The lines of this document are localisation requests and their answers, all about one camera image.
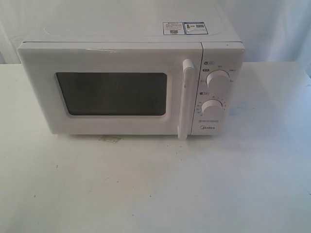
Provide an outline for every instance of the microwave door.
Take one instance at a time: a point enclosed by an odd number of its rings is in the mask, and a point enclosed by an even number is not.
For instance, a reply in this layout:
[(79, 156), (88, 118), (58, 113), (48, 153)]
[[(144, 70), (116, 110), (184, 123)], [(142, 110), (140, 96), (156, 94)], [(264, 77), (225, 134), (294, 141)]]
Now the microwave door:
[(191, 134), (201, 43), (23, 43), (52, 133)]

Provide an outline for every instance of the control panel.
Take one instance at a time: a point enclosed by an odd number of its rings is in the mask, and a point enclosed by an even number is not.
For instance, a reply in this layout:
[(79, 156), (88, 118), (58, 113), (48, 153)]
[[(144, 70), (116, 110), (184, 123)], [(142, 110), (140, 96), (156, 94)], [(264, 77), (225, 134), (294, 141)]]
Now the control panel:
[(228, 115), (234, 82), (242, 66), (244, 46), (240, 42), (202, 43), (203, 58), (191, 134), (221, 132)]

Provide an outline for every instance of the dark glass window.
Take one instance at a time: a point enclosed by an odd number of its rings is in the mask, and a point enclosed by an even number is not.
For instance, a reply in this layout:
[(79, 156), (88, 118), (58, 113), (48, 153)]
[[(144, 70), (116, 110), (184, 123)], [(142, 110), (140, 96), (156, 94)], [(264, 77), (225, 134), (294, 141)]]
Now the dark glass window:
[(161, 116), (166, 111), (164, 73), (56, 73), (75, 116)]

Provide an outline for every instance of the label on top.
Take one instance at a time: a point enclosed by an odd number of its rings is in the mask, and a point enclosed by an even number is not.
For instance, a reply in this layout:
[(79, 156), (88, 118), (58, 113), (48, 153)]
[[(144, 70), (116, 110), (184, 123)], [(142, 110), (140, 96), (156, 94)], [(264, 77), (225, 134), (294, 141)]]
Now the label on top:
[(184, 22), (186, 35), (206, 35), (208, 34), (204, 22)]
[(207, 35), (204, 22), (165, 22), (164, 35)]
[(184, 25), (182, 22), (167, 22), (163, 23), (164, 35), (184, 35)]

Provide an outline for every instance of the door handle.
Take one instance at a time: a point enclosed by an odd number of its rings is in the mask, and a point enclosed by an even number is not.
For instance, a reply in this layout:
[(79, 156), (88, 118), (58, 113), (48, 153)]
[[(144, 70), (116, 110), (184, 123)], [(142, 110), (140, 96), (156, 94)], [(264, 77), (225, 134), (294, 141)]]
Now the door handle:
[(183, 85), (181, 92), (181, 104), (178, 124), (178, 138), (185, 140), (188, 136), (189, 114), (191, 94), (194, 79), (194, 65), (190, 59), (183, 62)]

